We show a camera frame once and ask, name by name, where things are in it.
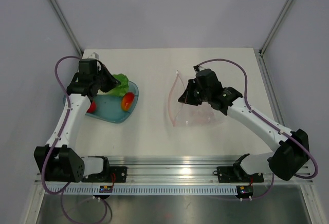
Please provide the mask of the green lettuce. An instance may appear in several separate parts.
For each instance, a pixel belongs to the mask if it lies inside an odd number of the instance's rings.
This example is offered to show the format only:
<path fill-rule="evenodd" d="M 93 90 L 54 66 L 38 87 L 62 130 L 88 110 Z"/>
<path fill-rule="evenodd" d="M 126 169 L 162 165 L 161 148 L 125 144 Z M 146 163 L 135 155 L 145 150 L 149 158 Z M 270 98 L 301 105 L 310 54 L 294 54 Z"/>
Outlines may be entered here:
<path fill-rule="evenodd" d="M 115 96 L 115 97 L 123 97 L 128 93 L 129 90 L 129 79 L 126 75 L 120 73 L 120 74 L 114 74 L 114 78 L 116 78 L 119 82 L 120 85 L 115 87 L 114 89 L 108 91 L 108 92 L 102 92 L 98 91 L 98 95 L 110 95 L 110 96 Z"/>

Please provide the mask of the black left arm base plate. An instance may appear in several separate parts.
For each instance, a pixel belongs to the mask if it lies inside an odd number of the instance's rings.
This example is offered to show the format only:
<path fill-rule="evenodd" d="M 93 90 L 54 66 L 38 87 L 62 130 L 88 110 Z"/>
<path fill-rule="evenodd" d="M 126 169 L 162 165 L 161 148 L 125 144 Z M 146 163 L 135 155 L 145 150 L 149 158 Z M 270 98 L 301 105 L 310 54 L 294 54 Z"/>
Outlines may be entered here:
<path fill-rule="evenodd" d="M 126 166 L 110 166 L 97 174 L 90 174 L 82 178 L 82 182 L 88 183 L 125 183 L 127 178 Z"/>

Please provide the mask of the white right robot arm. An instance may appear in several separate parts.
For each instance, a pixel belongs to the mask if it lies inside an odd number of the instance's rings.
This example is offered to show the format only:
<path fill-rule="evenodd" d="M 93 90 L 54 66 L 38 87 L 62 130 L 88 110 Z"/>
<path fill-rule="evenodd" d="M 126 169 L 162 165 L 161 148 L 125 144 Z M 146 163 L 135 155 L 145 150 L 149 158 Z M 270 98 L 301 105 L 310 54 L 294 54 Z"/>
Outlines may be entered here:
<path fill-rule="evenodd" d="M 242 155 L 233 168 L 234 177 L 239 181 L 245 181 L 255 173 L 267 172 L 289 181 L 309 160 L 308 135 L 305 131 L 293 131 L 258 114 L 256 109 L 247 106 L 245 97 L 239 91 L 233 87 L 223 87 L 211 69 L 201 70 L 194 79 L 189 79 L 178 101 L 194 106 L 208 103 L 214 110 L 246 126 L 271 149 L 271 153 Z"/>

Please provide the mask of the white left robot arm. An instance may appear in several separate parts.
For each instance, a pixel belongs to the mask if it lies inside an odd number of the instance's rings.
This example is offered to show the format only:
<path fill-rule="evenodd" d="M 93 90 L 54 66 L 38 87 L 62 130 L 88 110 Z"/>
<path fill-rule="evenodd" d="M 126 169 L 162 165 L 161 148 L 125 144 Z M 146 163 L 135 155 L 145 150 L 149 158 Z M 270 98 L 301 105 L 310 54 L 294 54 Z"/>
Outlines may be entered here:
<path fill-rule="evenodd" d="M 97 59 L 80 59 L 78 71 L 67 87 L 62 86 L 66 98 L 57 126 L 45 146 L 34 150 L 34 158 L 43 182 L 80 182 L 92 175 L 100 182 L 107 181 L 111 169 L 102 156 L 81 157 L 76 151 L 77 136 L 94 98 L 120 84 Z"/>

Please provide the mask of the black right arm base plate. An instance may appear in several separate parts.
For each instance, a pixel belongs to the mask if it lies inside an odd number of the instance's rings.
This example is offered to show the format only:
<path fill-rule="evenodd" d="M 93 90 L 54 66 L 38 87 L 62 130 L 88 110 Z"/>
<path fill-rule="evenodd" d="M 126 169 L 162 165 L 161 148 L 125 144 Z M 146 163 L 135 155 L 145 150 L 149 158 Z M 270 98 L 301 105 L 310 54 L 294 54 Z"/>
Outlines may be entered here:
<path fill-rule="evenodd" d="M 249 175 L 240 166 L 218 166 L 213 171 L 219 183 L 263 183 L 263 174 Z"/>

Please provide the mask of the clear pink zip top bag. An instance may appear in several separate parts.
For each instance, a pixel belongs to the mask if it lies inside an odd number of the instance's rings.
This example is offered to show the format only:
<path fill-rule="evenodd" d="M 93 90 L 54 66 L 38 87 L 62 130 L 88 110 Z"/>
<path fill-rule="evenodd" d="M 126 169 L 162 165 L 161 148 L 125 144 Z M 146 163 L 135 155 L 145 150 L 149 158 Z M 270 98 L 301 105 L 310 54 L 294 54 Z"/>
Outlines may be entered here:
<path fill-rule="evenodd" d="M 225 117 L 216 112 L 207 103 L 193 106 L 178 102 L 178 98 L 185 91 L 189 77 L 176 71 L 173 85 L 169 91 L 167 110 L 173 127 L 195 127 L 205 125 L 220 125 Z"/>

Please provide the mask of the red orange mango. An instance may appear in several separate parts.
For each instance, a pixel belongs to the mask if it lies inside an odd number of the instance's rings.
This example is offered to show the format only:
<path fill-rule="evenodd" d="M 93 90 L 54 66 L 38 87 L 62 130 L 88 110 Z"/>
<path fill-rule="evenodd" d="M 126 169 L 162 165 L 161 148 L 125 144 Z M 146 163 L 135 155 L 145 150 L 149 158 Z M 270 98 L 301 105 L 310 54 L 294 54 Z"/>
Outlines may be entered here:
<path fill-rule="evenodd" d="M 123 111 L 129 111 L 133 101 L 134 101 L 135 95 L 132 92 L 127 92 L 121 101 L 121 109 Z"/>

